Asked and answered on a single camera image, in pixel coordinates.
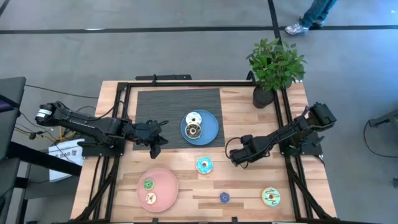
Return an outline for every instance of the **gray concrete floor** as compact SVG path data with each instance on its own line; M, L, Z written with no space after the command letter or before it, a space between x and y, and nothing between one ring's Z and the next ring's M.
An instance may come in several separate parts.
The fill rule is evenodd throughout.
M296 21L312 0L274 0L280 26ZM394 0L338 1L326 25L396 25ZM271 26L263 0L11 0L0 29L85 29L165 26ZM326 173L338 216L344 220L396 223L398 159L371 154L364 145L365 122L398 108L398 30L311 31L297 43L306 56L309 103L327 103L338 119L323 134ZM274 38L264 32L150 34L0 35L0 78L25 76L31 85L97 96L103 80L138 75L191 74L194 79L241 79L252 43ZM21 110L33 120L38 105L60 100L72 109L96 100L26 88ZM19 123L29 126L23 119ZM397 155L390 126L368 129L369 145ZM49 142L13 140L34 149ZM67 221L74 195L31 200L26 221Z

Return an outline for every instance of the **green leaves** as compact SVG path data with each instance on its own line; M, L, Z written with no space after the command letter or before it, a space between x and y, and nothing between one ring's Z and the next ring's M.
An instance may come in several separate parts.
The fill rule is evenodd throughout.
M304 77L304 55L298 56L296 44L289 45L279 39L268 43L268 39L261 39L255 43L256 47L246 59L249 60L253 72L256 74L257 84L268 90L288 88L293 81Z

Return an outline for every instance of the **blue jeans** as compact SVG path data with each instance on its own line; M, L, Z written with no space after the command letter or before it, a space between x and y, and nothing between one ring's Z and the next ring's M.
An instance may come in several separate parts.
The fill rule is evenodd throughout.
M309 28L315 21L324 21L329 10L336 1L337 0L314 0L300 22L301 26Z

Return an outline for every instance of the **sneaker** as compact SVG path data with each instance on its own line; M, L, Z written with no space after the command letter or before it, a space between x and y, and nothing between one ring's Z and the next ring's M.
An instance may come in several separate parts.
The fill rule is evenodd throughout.
M301 22L303 20L303 16L299 16L298 17L298 21ZM316 20L312 25L311 25L311 29L321 29L323 27L323 24L325 23L325 21L322 20Z
M305 35L308 32L308 28L301 26L298 22L294 25L287 26L285 32L289 35Z

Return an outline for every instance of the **potted plant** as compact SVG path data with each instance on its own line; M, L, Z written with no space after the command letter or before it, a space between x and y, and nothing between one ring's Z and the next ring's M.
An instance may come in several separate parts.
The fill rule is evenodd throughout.
M275 91L289 88L292 82L302 80L306 63L304 55L297 55L296 44L284 46L278 44L279 39L267 43L268 39L261 39L255 43L253 53L248 55L253 72L258 81L253 91L253 105L264 108L274 101Z

